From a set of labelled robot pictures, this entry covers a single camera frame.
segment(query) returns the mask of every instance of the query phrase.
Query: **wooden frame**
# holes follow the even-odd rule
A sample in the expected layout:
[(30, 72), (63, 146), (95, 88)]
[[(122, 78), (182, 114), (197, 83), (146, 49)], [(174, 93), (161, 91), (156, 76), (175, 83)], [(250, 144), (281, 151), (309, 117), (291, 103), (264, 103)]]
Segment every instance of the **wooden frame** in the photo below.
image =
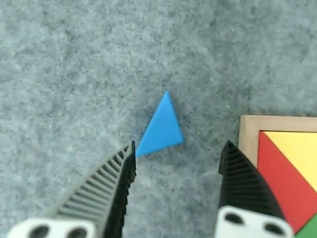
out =
[(239, 149), (252, 164), (258, 166), (260, 131), (317, 132), (317, 118), (242, 115)]

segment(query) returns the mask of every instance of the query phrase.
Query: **yellow triangle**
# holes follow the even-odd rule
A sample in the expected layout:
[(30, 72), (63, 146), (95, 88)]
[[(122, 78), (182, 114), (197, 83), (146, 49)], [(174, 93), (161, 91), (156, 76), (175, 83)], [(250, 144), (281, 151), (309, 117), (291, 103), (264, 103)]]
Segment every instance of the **yellow triangle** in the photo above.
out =
[[(317, 192), (317, 133), (265, 131), (265, 134)], [(281, 170), (281, 176), (287, 175)]]

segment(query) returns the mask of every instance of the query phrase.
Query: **blue triangle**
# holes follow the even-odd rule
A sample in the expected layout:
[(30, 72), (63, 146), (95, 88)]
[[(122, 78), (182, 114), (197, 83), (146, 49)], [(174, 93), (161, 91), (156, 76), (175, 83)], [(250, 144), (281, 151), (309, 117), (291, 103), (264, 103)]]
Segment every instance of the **blue triangle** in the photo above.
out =
[(137, 148), (136, 156), (184, 142), (169, 93), (166, 91), (157, 110), (145, 130)]

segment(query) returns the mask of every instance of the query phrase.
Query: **green tangram piece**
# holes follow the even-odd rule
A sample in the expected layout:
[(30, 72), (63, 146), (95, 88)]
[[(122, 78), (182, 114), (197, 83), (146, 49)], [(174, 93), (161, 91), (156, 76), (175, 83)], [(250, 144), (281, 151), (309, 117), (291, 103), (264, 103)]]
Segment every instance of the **green tangram piece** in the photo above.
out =
[(317, 214), (296, 234), (296, 238), (317, 237)]

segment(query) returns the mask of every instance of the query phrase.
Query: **carpet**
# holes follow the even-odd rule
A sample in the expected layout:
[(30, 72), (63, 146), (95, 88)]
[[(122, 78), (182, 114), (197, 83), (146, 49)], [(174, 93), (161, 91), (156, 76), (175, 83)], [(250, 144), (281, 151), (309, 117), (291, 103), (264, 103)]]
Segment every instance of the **carpet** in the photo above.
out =
[(0, 237), (139, 143), (165, 90), (185, 143), (137, 158), (123, 237), (210, 238), (241, 114), (316, 116), (313, 0), (4, 0)]

